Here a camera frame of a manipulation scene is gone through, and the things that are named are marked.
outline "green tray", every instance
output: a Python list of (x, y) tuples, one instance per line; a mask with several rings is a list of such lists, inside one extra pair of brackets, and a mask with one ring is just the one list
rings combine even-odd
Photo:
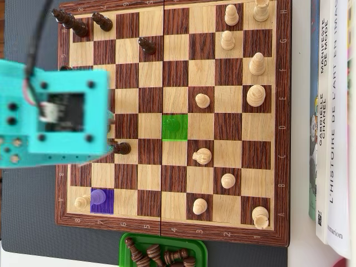
[[(141, 250), (146, 254), (146, 249), (151, 245), (159, 244), (161, 246), (161, 258), (163, 258), (163, 253), (166, 250), (176, 251), (179, 249), (187, 249), (189, 251), (189, 256), (195, 257), (196, 267), (207, 267), (207, 249), (203, 242), (198, 240), (189, 239), (177, 239), (177, 238), (166, 238), (163, 236), (155, 235), (144, 235), (144, 234), (132, 234), (125, 233), (120, 240), (119, 246), (119, 267), (136, 267), (136, 263), (131, 260), (131, 252), (125, 244), (126, 238), (132, 238), (135, 242), (137, 249)], [(151, 260), (150, 267), (157, 267), (157, 264)]]

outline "light square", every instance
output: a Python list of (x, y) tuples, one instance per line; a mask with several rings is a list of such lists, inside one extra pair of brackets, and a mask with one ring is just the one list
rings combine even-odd
[(133, 114), (139, 112), (139, 89), (115, 90), (115, 113)]
[(215, 33), (215, 58), (243, 58), (244, 32), (237, 31), (232, 32), (232, 34), (235, 40), (235, 46), (231, 50), (225, 50), (221, 46), (221, 37), (223, 32)]
[(162, 165), (187, 166), (187, 141), (163, 142)]
[(215, 60), (189, 61), (189, 86), (214, 86)]
[(189, 8), (189, 33), (215, 32), (215, 6)]
[(114, 189), (113, 213), (137, 215), (137, 190)]
[(115, 154), (116, 164), (137, 164), (139, 162), (139, 146), (137, 139), (115, 139), (119, 143), (128, 143), (131, 147), (131, 151), (127, 155)]
[(139, 87), (162, 87), (163, 62), (140, 62)]
[(242, 169), (241, 196), (274, 197), (273, 170)]
[(189, 60), (189, 34), (165, 35), (165, 61)]
[(139, 62), (139, 39), (116, 40), (116, 64)]
[(162, 192), (162, 218), (186, 220), (186, 193)]
[(214, 168), (187, 167), (187, 193), (213, 194)]
[(137, 189), (161, 191), (161, 165), (139, 164), (137, 174)]
[(241, 113), (242, 86), (215, 86), (215, 113)]
[(214, 141), (214, 167), (241, 168), (241, 154), (241, 141)]
[(163, 88), (163, 113), (188, 113), (188, 87)]
[(162, 114), (139, 113), (139, 138), (161, 139)]
[(241, 197), (214, 195), (212, 198), (212, 220), (233, 225), (241, 224)]
[(163, 8), (140, 12), (140, 36), (163, 35)]
[(274, 116), (270, 113), (243, 113), (244, 141), (272, 141)]
[(214, 114), (189, 113), (188, 114), (188, 139), (214, 140)]
[(92, 163), (91, 187), (114, 188), (115, 164)]

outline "white surface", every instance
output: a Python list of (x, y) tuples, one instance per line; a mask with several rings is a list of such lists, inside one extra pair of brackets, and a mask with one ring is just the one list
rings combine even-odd
[[(340, 257), (315, 235), (309, 208), (310, 0), (293, 1), (291, 117), (291, 242), (288, 267), (332, 267)], [(1, 251), (1, 266), (106, 267)]]

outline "white pawn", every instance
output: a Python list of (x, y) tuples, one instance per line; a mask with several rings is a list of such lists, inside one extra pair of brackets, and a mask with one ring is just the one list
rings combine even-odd
[(225, 10), (225, 22), (227, 25), (233, 26), (236, 25), (239, 21), (239, 14), (236, 10), (236, 7), (233, 4), (230, 4), (226, 7)]
[(225, 50), (231, 50), (235, 46), (235, 38), (233, 33), (230, 31), (225, 31), (221, 36), (221, 47)]

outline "dark pawn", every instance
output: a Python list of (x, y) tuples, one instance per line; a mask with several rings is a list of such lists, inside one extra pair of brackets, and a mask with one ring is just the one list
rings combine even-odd
[(139, 38), (139, 45), (142, 47), (142, 50), (148, 55), (152, 55), (156, 52), (156, 46), (153, 41), (150, 41), (145, 37)]
[(86, 37), (88, 34), (88, 27), (82, 21), (77, 21), (74, 16), (64, 10), (52, 10), (53, 16), (58, 23), (63, 24), (66, 29), (73, 29), (73, 32), (79, 37)]
[(110, 31), (112, 29), (112, 21), (109, 18), (104, 17), (102, 14), (95, 12), (93, 14), (93, 21), (100, 26), (103, 31)]
[(130, 151), (131, 147), (128, 143), (120, 143), (113, 146), (113, 152), (115, 154), (127, 155)]

